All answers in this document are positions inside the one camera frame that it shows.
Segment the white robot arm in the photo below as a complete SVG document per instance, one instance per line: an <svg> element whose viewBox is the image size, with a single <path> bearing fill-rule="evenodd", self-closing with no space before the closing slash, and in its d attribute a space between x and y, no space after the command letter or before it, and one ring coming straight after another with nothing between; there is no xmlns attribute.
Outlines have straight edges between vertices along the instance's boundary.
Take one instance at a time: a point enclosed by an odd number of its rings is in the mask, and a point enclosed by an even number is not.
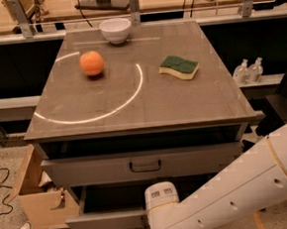
<svg viewBox="0 0 287 229"><path fill-rule="evenodd" d="M287 199L287 123L183 201L163 181L144 193L150 229L213 229Z"/></svg>

